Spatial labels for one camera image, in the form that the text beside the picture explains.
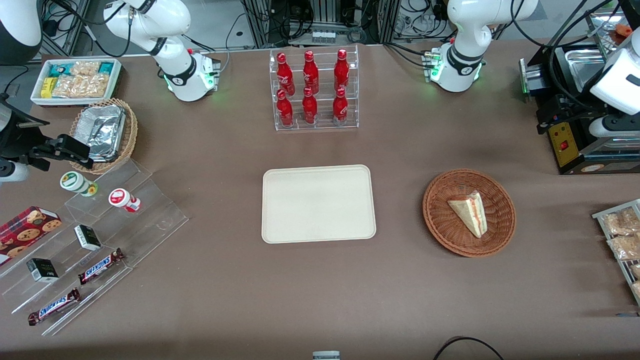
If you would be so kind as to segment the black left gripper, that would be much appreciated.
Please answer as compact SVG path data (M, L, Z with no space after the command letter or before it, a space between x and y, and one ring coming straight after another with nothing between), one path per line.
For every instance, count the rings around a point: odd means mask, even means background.
M551 127L564 122L575 121L582 114L582 107L567 98L566 95L553 95L538 106L536 118L537 134L547 133Z

